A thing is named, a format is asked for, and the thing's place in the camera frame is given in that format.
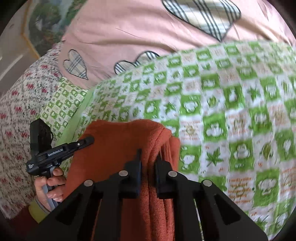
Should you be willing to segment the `person's left forearm sleeve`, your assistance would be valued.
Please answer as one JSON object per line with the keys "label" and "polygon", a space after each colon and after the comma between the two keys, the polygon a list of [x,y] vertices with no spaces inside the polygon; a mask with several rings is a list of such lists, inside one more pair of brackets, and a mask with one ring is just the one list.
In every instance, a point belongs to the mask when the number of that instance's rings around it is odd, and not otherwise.
{"label": "person's left forearm sleeve", "polygon": [[25,238],[49,213],[50,211],[36,197],[10,220],[10,225],[17,235]]}

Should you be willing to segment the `person's left hand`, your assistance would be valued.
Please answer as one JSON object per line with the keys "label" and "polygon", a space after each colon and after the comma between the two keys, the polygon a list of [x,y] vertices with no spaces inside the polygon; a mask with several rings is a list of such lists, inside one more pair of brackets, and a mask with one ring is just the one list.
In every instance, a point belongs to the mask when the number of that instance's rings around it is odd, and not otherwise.
{"label": "person's left hand", "polygon": [[66,177],[63,170],[55,168],[52,176],[47,178],[39,176],[35,179],[35,189],[38,202],[49,212],[52,211],[52,202],[62,202],[64,200]]}

